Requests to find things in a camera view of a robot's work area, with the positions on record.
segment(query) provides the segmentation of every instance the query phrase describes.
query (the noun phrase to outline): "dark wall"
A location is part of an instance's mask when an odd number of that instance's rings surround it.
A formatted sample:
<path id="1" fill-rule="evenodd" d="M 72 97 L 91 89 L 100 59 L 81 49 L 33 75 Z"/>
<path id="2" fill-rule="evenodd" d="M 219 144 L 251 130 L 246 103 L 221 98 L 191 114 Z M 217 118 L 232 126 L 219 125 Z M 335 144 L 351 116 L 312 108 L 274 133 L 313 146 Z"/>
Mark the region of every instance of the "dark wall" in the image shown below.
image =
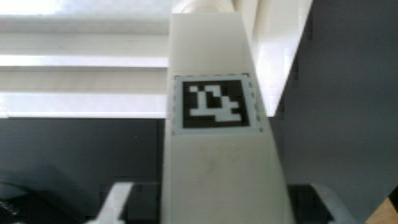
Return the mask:
<path id="1" fill-rule="evenodd" d="M 315 0 L 308 26 L 273 119 L 287 177 L 333 187 L 363 221 L 398 185 L 398 1 Z"/>
<path id="2" fill-rule="evenodd" d="M 0 182 L 47 191 L 86 219 L 113 183 L 134 181 L 130 219 L 157 219 L 162 131 L 157 120 L 0 120 Z"/>

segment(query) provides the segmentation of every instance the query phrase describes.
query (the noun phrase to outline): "black object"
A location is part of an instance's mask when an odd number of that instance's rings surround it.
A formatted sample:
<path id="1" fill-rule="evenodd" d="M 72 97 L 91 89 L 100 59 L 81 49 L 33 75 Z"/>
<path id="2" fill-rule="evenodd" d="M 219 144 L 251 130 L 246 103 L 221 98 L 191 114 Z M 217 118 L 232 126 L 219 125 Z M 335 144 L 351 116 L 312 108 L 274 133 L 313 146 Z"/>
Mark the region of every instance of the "black object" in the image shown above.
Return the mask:
<path id="1" fill-rule="evenodd" d="M 393 193 L 390 194 L 390 201 L 393 203 L 395 206 L 395 210 L 398 212 L 398 187 L 395 188 Z"/>
<path id="2" fill-rule="evenodd" d="M 292 185 L 289 190 L 297 224 L 329 224 L 335 218 L 313 186 Z"/>
<path id="3" fill-rule="evenodd" d="M 0 224 L 79 224 L 36 194 L 0 200 Z"/>

